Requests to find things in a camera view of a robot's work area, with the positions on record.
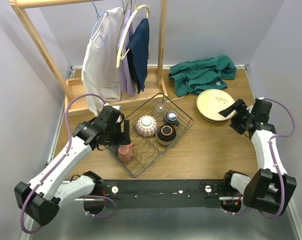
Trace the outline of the pink ceramic mug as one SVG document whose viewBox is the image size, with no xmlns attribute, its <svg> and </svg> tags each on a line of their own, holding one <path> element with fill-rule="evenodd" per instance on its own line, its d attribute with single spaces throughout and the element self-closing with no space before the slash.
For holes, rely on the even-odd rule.
<svg viewBox="0 0 302 240">
<path fill-rule="evenodd" d="M 127 164 L 133 158 L 133 148 L 135 144 L 121 145 L 118 148 L 118 158 L 121 162 Z"/>
</svg>

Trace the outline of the cream round plate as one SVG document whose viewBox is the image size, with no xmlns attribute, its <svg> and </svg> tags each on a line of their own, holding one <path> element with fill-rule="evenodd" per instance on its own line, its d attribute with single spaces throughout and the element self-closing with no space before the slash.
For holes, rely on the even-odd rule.
<svg viewBox="0 0 302 240">
<path fill-rule="evenodd" d="M 218 89 L 203 91 L 196 101 L 199 112 L 213 120 L 230 119 L 235 114 L 235 111 L 226 118 L 219 115 L 218 112 L 233 103 L 235 103 L 235 100 L 228 93 Z"/>
</svg>

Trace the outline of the dark red rimmed plate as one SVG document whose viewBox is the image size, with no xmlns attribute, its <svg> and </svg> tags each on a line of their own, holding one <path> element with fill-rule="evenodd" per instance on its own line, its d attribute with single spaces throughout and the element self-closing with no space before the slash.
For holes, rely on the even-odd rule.
<svg viewBox="0 0 302 240">
<path fill-rule="evenodd" d="M 218 122 L 225 122 L 225 121 L 227 121 L 228 119 L 222 119 L 222 120 L 212 120 L 212 119 L 210 119 L 210 118 L 207 118 L 206 116 L 204 116 L 204 115 L 202 115 L 201 114 L 201 116 L 205 119 L 205 120 L 207 120 L 207 121 L 209 121 L 209 122 L 215 122 L 215 123 L 218 123 Z"/>
</svg>

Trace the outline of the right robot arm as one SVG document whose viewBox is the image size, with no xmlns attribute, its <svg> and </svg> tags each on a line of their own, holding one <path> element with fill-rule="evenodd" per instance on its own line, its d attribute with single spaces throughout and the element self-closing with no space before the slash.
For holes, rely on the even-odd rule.
<svg viewBox="0 0 302 240">
<path fill-rule="evenodd" d="M 269 123 L 273 103 L 274 100 L 261 97 L 248 107 L 242 99 L 238 99 L 219 112 L 224 117 L 235 112 L 230 127 L 240 135 L 248 133 L 258 166 L 252 178 L 232 170 L 227 172 L 221 191 L 227 196 L 239 192 L 246 207 L 258 210 L 268 219 L 284 213 L 297 186 L 296 179 L 289 176 L 283 167 L 277 150 L 276 140 L 282 135 Z"/>
</svg>

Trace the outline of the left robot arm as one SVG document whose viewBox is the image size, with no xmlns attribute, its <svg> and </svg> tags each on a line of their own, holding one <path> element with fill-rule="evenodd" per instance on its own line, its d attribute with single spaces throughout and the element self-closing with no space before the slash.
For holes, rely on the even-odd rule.
<svg viewBox="0 0 302 240">
<path fill-rule="evenodd" d="M 65 148 L 42 172 L 28 183 L 21 181 L 15 186 L 20 221 L 29 216 L 39 226 L 46 226 L 63 204 L 85 195 L 97 197 L 102 179 L 91 171 L 64 186 L 62 182 L 83 158 L 100 146 L 129 145 L 130 122 L 120 110 L 106 105 L 97 117 L 78 124 L 69 137 Z"/>
</svg>

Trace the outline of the red white patterned bowl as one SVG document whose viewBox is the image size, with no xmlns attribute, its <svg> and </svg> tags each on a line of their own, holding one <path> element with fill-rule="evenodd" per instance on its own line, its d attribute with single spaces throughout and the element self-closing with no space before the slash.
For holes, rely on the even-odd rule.
<svg viewBox="0 0 302 240">
<path fill-rule="evenodd" d="M 158 129 L 156 119 L 151 115 L 141 116 L 136 123 L 135 130 L 142 137 L 152 137 Z"/>
</svg>

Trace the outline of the dark brown bowl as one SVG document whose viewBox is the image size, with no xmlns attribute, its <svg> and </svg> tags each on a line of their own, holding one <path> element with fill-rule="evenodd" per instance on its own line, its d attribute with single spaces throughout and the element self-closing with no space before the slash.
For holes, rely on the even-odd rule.
<svg viewBox="0 0 302 240">
<path fill-rule="evenodd" d="M 177 137 L 177 132 L 173 126 L 162 125 L 155 134 L 157 142 L 162 146 L 169 146 Z"/>
</svg>

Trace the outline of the clear glass cup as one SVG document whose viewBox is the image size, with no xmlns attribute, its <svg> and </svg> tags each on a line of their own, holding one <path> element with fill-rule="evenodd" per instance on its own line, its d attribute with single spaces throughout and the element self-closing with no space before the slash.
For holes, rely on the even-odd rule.
<svg viewBox="0 0 302 240">
<path fill-rule="evenodd" d="M 153 116 L 156 120 L 163 120 L 166 115 L 166 107 L 163 103 L 158 103 L 155 106 L 155 110 L 153 112 Z"/>
</svg>

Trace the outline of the dark blue teacup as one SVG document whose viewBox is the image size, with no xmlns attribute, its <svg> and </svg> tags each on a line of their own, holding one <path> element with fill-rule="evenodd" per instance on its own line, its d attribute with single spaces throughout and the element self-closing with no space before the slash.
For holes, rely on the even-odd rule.
<svg viewBox="0 0 302 240">
<path fill-rule="evenodd" d="M 170 125 L 170 126 L 179 126 L 180 123 L 178 121 L 178 114 L 175 111 L 169 111 L 166 113 L 166 115 L 163 118 L 164 124 Z"/>
</svg>

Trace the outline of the lavender garment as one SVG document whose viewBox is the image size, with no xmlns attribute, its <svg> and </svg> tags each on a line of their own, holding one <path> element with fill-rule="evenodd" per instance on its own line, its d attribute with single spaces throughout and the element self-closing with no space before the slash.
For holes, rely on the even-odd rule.
<svg viewBox="0 0 302 240">
<path fill-rule="evenodd" d="M 131 10 L 127 10 L 123 23 L 123 29 L 121 31 L 120 39 L 118 42 L 118 46 L 120 45 L 120 40 L 122 39 L 124 28 L 127 25 L 130 16 L 131 16 Z M 132 25 L 130 25 L 123 45 L 124 52 L 126 52 L 127 45 L 130 39 L 132 38 L 132 35 L 133 35 L 133 27 Z M 125 57 L 122 61 L 120 61 L 118 72 L 119 72 L 119 83 L 120 83 L 121 92 L 127 93 L 130 97 L 133 97 L 136 92 L 136 84 L 131 78 L 127 57 Z"/>
</svg>

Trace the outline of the green crumpled garment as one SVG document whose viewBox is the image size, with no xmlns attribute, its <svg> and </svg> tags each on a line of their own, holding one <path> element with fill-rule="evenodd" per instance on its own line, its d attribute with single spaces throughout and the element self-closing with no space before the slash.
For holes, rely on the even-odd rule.
<svg viewBox="0 0 302 240">
<path fill-rule="evenodd" d="M 170 68 L 175 93 L 179 97 L 187 94 L 200 95 L 206 90 L 227 88 L 226 80 L 234 80 L 237 67 L 226 55 L 178 63 Z"/>
</svg>

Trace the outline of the black base bar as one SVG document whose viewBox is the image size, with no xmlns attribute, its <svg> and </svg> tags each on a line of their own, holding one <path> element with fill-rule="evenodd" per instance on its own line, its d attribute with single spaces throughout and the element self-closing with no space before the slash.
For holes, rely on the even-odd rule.
<svg viewBox="0 0 302 240">
<path fill-rule="evenodd" d="M 96 195 L 111 200 L 85 199 L 84 210 L 98 214 L 104 209 L 219 208 L 236 200 L 238 191 L 221 179 L 203 180 L 104 180 Z"/>
</svg>

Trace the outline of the white tank top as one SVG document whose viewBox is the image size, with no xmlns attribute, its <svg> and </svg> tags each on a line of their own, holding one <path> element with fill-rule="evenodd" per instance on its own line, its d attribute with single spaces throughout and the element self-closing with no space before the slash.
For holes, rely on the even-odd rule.
<svg viewBox="0 0 302 240">
<path fill-rule="evenodd" d="M 108 10 L 103 16 L 87 45 L 81 75 L 86 93 L 111 102 L 121 99 L 116 39 L 122 16 L 121 7 Z"/>
</svg>

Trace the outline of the wooden hanger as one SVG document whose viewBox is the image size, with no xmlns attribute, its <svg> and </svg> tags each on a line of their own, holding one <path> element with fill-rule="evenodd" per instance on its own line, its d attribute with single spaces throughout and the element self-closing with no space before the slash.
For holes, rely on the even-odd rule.
<svg viewBox="0 0 302 240">
<path fill-rule="evenodd" d="M 135 7 L 135 10 L 131 13 L 128 21 L 127 21 L 127 24 L 123 30 L 123 34 L 122 34 L 122 37 L 120 38 L 120 45 L 119 45 L 119 49 L 118 49 L 118 52 L 117 52 L 117 58 L 116 58 L 116 68 L 119 68 L 120 66 L 120 61 L 122 61 L 126 55 L 128 54 L 129 52 L 129 49 L 126 50 L 126 52 L 124 52 L 124 43 L 125 43 L 125 40 L 126 40 L 126 36 L 128 34 L 128 31 L 129 31 L 129 28 L 131 26 L 131 23 L 133 21 L 133 19 L 135 18 L 136 14 L 141 10 L 141 9 L 146 9 L 146 18 L 148 18 L 149 14 L 150 14 L 150 9 L 149 9 L 149 6 L 148 5 L 139 5 L 138 7 Z"/>
</svg>

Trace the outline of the navy blue garment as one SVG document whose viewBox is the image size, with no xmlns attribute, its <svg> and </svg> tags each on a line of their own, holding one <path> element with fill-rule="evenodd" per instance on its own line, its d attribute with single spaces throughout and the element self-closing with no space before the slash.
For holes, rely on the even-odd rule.
<svg viewBox="0 0 302 240">
<path fill-rule="evenodd" d="M 148 75 L 149 59 L 149 20 L 144 18 L 136 27 L 127 48 L 128 67 L 131 79 L 137 86 L 137 93 L 144 91 L 145 80 Z"/>
</svg>

